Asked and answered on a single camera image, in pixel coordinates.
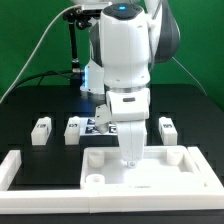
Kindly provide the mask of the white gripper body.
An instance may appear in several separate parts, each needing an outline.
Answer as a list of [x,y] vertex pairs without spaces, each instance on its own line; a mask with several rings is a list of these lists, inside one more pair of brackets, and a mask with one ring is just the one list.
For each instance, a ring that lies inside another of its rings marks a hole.
[[107,106],[116,125],[121,157],[127,163],[143,158],[146,125],[149,118],[150,90],[106,93]]

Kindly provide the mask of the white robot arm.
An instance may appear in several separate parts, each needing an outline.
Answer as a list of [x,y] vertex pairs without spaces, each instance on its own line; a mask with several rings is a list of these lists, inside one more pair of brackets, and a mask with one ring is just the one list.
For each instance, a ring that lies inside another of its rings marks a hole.
[[117,129],[122,159],[134,167],[143,158],[149,118],[150,72],[176,53],[180,31],[168,0],[81,0],[90,18],[90,61],[81,94],[105,103],[96,108],[100,133]]

